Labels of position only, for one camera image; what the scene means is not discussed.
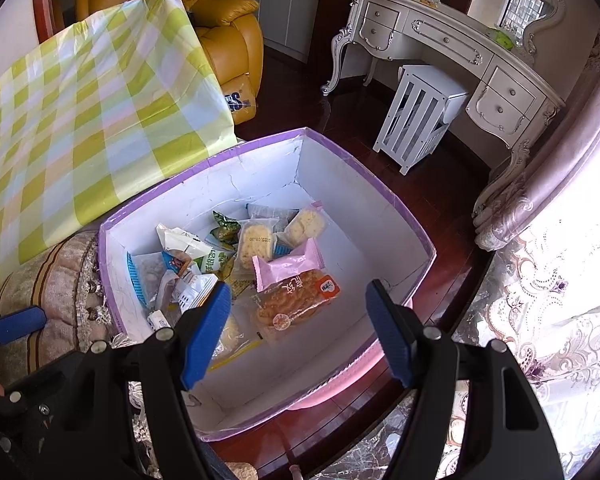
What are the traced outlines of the white label biscuit packet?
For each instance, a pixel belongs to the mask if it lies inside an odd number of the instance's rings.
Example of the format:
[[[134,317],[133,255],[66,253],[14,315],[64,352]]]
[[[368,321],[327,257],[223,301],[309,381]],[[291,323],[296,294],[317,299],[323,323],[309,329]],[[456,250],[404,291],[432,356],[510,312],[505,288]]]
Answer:
[[[167,228],[164,224],[158,223],[156,232],[166,252],[184,252],[189,258],[195,260],[208,256],[212,251],[210,244],[181,228]]]

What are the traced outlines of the green checkered tablecloth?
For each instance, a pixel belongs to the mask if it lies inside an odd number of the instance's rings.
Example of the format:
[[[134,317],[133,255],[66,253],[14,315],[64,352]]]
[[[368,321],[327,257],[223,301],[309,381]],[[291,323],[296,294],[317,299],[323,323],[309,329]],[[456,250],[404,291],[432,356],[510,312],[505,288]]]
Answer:
[[[130,0],[71,25],[0,77],[0,284],[235,143],[182,0]]]

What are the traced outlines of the blue cartoon snack packet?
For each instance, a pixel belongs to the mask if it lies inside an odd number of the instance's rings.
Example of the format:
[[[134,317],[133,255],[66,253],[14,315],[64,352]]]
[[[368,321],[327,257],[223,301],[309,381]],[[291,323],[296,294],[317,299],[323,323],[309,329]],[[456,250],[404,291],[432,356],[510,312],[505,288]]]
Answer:
[[[126,255],[130,280],[140,304],[152,309],[158,295],[158,289],[166,271],[182,275],[192,259],[185,252],[151,252],[150,254]]]

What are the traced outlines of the striped beige sofa cover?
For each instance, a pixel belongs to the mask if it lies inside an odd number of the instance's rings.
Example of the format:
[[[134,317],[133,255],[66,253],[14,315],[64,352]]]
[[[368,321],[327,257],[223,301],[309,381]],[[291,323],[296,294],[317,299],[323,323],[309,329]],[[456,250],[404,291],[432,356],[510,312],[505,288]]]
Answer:
[[[0,347],[7,387],[72,350],[110,341],[114,326],[98,267],[98,234],[82,231],[23,263],[0,285],[0,315],[39,307],[42,330]]]

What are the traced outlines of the pink snack packet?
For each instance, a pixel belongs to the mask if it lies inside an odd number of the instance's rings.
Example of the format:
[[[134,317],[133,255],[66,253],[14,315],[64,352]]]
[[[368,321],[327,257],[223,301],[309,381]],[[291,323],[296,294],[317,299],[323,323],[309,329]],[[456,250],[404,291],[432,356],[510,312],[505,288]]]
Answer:
[[[251,258],[254,274],[256,274],[257,292],[264,292],[271,286],[294,278],[306,271],[322,270],[324,260],[314,237],[308,238],[288,255],[265,261],[260,256]]]

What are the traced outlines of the floral lace curtain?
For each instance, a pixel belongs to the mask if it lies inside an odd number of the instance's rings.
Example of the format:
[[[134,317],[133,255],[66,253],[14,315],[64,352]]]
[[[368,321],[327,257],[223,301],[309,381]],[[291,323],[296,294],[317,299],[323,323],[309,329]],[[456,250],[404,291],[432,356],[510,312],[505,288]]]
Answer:
[[[600,454],[600,29],[567,113],[477,242],[494,258],[454,337],[509,345],[576,478]]]

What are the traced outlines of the white purple storage box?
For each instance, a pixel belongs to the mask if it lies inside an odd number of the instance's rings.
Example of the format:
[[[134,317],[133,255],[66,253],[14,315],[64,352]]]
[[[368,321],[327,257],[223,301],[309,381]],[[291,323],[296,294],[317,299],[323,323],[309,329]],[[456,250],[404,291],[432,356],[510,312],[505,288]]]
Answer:
[[[340,292],[289,334],[210,370],[186,394],[189,417],[206,441],[320,404],[366,374],[381,357],[365,309],[367,284],[382,281],[394,302],[408,304],[436,256],[411,211],[370,170],[319,133],[290,130],[214,155],[104,222],[99,270],[117,328],[136,341],[151,333],[128,260],[158,250],[158,224],[206,235],[215,212],[242,219],[248,203],[321,204],[327,226],[317,244]]]

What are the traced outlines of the orange bread packet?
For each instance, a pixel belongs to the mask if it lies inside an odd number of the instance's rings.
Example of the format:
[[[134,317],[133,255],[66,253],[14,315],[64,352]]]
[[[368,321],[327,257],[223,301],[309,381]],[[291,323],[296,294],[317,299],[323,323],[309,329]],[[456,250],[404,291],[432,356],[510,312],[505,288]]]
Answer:
[[[260,336],[274,344],[330,304],[340,292],[337,281],[322,270],[285,278],[253,296],[253,323]]]

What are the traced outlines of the green yellow snack packet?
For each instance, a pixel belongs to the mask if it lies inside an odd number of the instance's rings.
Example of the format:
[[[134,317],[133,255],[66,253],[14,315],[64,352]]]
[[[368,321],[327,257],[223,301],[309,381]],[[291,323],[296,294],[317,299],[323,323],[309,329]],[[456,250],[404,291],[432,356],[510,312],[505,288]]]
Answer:
[[[240,222],[215,210],[212,211],[212,217],[216,226],[207,235],[206,241],[215,246],[235,249],[242,229]]]

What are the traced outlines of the white slatted stool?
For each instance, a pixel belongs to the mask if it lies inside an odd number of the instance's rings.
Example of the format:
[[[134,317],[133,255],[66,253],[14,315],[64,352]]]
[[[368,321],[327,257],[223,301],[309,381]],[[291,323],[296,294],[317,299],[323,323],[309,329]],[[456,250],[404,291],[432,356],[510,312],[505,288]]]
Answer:
[[[404,176],[438,146],[462,111],[470,90],[432,65],[402,65],[399,83],[374,143]]]

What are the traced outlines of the square cracker packet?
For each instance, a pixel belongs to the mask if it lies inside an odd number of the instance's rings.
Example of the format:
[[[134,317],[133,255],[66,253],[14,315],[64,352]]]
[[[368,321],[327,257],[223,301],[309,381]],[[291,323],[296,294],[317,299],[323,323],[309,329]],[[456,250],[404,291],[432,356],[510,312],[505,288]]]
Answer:
[[[238,280],[251,280],[254,273],[253,257],[265,262],[273,259],[275,248],[274,226],[277,218],[251,218],[239,222],[238,247],[232,275]]]

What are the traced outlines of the white ornate dressing table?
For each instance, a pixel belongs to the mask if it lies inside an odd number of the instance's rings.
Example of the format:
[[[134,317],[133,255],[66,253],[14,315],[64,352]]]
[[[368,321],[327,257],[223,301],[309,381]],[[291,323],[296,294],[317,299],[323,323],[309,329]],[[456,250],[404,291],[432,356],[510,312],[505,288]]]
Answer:
[[[347,25],[332,38],[332,76],[322,87],[325,96],[340,81],[348,44],[386,62],[407,61],[422,46],[453,75],[475,81],[465,113],[506,145],[509,162],[500,179],[516,178],[524,170],[533,144],[565,106],[529,64],[491,40],[483,24],[442,4],[433,8],[417,0],[352,0]]]

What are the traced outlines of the clear cookie packet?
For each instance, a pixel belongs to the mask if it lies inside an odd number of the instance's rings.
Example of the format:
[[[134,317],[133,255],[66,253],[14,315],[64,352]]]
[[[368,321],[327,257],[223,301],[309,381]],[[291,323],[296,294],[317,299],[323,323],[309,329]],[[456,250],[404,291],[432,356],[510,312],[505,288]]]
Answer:
[[[301,209],[283,230],[282,239],[290,247],[298,247],[309,238],[319,237],[326,229],[327,221],[315,207]]]

